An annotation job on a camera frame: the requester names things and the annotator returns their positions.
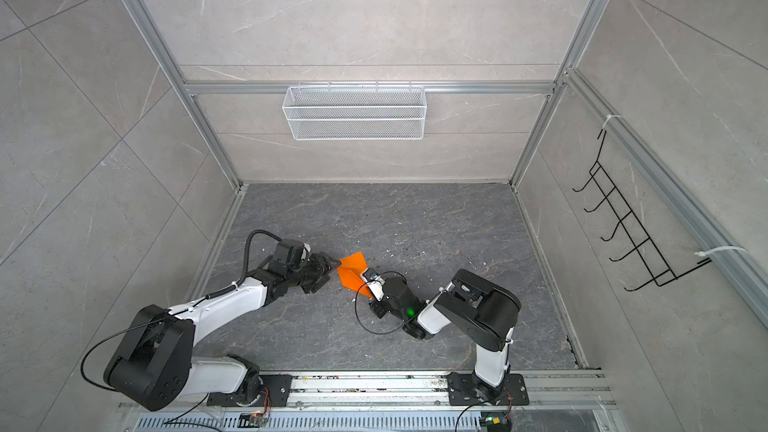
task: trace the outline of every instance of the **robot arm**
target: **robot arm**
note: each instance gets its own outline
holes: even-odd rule
[[[258,396],[258,367],[236,356],[194,358],[192,347],[229,321],[274,302],[288,288],[301,286],[305,294],[317,292],[340,264],[324,252],[310,254],[310,246],[282,240],[274,254],[247,272],[248,251],[254,231],[246,240],[244,272],[240,280],[195,301],[170,309],[150,305],[141,309],[132,329],[120,342],[107,368],[104,382],[149,410],[158,410],[181,395],[218,392],[234,394],[235,402]]]
[[[475,392],[484,400],[498,396],[509,368],[508,350],[521,309],[513,293],[460,269],[447,287],[424,303],[410,291],[404,278],[384,280],[374,272],[366,274],[376,297],[371,310],[377,316],[392,313],[406,321],[403,330],[419,339],[432,337],[448,324],[469,336],[477,347]]]

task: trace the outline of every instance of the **zip tie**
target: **zip tie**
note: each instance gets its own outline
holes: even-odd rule
[[[709,254],[713,254],[721,250],[737,250],[739,252],[746,252],[745,248],[737,247],[735,245],[721,245],[720,247],[711,248],[710,250],[707,250],[707,251],[694,252],[694,254],[698,255],[699,257],[706,257]]]
[[[189,305],[187,305],[187,311],[186,312],[188,314],[191,314],[192,312],[194,312],[194,301],[190,302]]]
[[[621,116],[612,116],[611,114],[608,114],[605,116],[605,122],[603,122],[603,129],[605,129],[605,126],[608,125],[608,121],[613,119],[614,117],[621,117]]]

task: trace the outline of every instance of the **gray tile wall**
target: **gray tile wall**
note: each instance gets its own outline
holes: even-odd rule
[[[297,141],[281,95],[202,95],[245,182],[506,182],[540,94],[428,96],[424,139]]]
[[[612,0],[581,71],[768,271],[768,0]]]
[[[707,265],[663,287],[627,292],[650,277],[590,184],[600,122],[569,92],[556,111],[521,196],[591,367],[606,370],[631,430],[760,430],[768,399],[768,331],[725,277]],[[629,159],[608,138],[600,163],[670,266],[684,272],[699,248]],[[600,178],[604,190],[607,182]],[[611,204],[621,207],[616,195]],[[630,222],[638,237],[638,226]],[[658,256],[643,248],[656,272]]]
[[[144,0],[188,80],[552,80],[588,0]],[[246,182],[505,182],[542,96],[429,97],[420,141],[297,142],[202,96]]]
[[[767,20],[766,0],[611,0],[580,64],[764,269]],[[661,288],[624,290],[648,273],[636,254],[608,260],[630,250],[627,237],[600,240],[613,214],[605,204],[584,212],[600,200],[594,184],[572,189],[589,178],[599,130],[566,95],[521,189],[590,365],[607,371],[632,430],[762,430],[768,331],[720,271],[710,264]],[[601,157],[672,268],[692,267],[698,245],[639,171],[610,139]],[[658,265],[652,249],[643,253]]]
[[[106,428],[82,354],[184,299],[232,191],[169,88],[120,0],[0,0],[2,430]]]
[[[552,80],[588,0],[144,1],[196,80]]]

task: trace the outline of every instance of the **black wire rack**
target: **black wire rack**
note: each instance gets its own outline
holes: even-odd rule
[[[643,282],[642,284],[640,284],[639,286],[637,286],[635,288],[626,288],[625,287],[624,290],[627,291],[627,292],[635,292],[637,290],[642,289],[643,287],[645,287],[646,285],[648,285],[648,284],[650,284],[652,282],[655,283],[657,286],[661,287],[661,286],[664,286],[666,284],[669,284],[670,282],[676,281],[678,278],[684,277],[685,275],[695,271],[696,269],[701,268],[701,267],[705,266],[706,264],[709,264],[710,262],[712,262],[712,260],[710,258],[704,258],[704,259],[698,261],[694,267],[692,267],[691,269],[689,269],[686,272],[683,272],[681,274],[678,274],[674,270],[672,270],[672,267],[667,262],[667,259],[664,257],[664,254],[661,253],[661,250],[659,250],[658,246],[656,245],[656,242],[654,242],[654,240],[651,238],[650,234],[648,233],[648,230],[646,230],[645,226],[640,221],[638,215],[634,213],[634,210],[629,205],[629,202],[627,202],[627,199],[624,198],[624,194],[622,194],[621,190],[619,190],[619,188],[616,187],[616,183],[610,177],[610,175],[608,174],[608,171],[605,170],[605,168],[603,168],[602,164],[600,164],[600,154],[603,151],[603,144],[605,144],[605,130],[600,130],[600,133],[598,134],[598,140],[600,140],[600,149],[598,150],[598,157],[594,160],[594,164],[592,164],[592,167],[590,167],[590,169],[589,169],[589,180],[587,180],[587,183],[585,183],[581,188],[579,188],[579,189],[574,188],[573,191],[574,192],[581,192],[581,191],[583,191],[589,185],[590,182],[594,182],[594,184],[598,187],[598,189],[600,189],[600,193],[602,194],[603,199],[600,200],[600,203],[597,204],[591,210],[587,210],[585,208],[584,211],[586,213],[592,213],[592,212],[598,210],[598,208],[600,206],[602,206],[604,203],[607,203],[610,206],[610,210],[613,212],[613,214],[616,216],[616,219],[618,220],[618,222],[616,223],[616,226],[614,227],[613,233],[610,234],[610,237],[608,237],[608,238],[600,237],[600,239],[603,242],[609,242],[610,240],[612,240],[616,236],[616,232],[619,230],[619,227],[621,227],[624,230],[624,233],[627,235],[627,237],[629,238],[629,241],[632,244],[632,249],[629,250],[629,252],[627,252],[626,254],[622,255],[619,258],[610,258],[609,257],[608,259],[611,262],[619,262],[619,261],[624,260],[625,258],[627,258],[630,254],[632,254],[632,252],[637,252],[638,256],[640,257],[640,260],[643,262],[643,266],[645,266],[645,269],[648,271],[648,274],[650,275],[650,279],[649,280],[647,280],[646,282]],[[606,179],[610,183],[610,189],[607,192],[605,191],[605,188],[603,188],[603,186],[600,185],[600,182],[595,178],[596,175],[599,172],[602,172],[602,174],[606,177]],[[614,206],[614,204],[611,203],[611,201],[609,199],[609,197],[612,194],[614,196],[618,196],[620,198],[620,200],[624,203],[626,209],[628,210],[628,212],[626,214],[620,215],[619,212],[617,212],[617,210],[616,210],[617,207]],[[643,235],[641,235],[637,239],[633,238],[632,235],[629,233],[629,230],[627,229],[626,221],[629,218],[634,218],[634,220],[637,222],[637,224],[642,229]],[[642,247],[643,245],[646,245],[646,244],[648,244],[648,247],[651,248],[651,252],[655,252],[656,254],[658,254],[658,257],[660,258],[661,262],[664,264],[664,270],[661,273],[655,274],[651,270],[651,267],[648,265],[648,260],[646,260],[646,257],[640,251],[640,247]]]

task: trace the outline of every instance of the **black mounting plate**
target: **black mounting plate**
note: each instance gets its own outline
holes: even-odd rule
[[[270,405],[271,407],[285,407],[288,405],[288,395],[290,394],[290,385],[293,380],[293,375],[260,375],[263,382],[262,387],[266,388],[270,392]],[[264,406],[264,394],[259,395],[256,402],[253,402],[248,407],[263,407]],[[240,407],[237,405],[237,394],[220,394],[213,392],[208,396],[207,406],[218,405],[221,407]]]
[[[451,372],[448,374],[448,401],[451,405],[468,406],[476,404],[479,400],[475,395],[475,379],[472,374],[459,374]],[[500,387],[509,392],[512,396],[512,405],[530,405],[528,399],[528,388],[525,387],[525,380],[520,374],[506,374]],[[494,405],[510,405],[509,397],[502,392],[498,402]]]

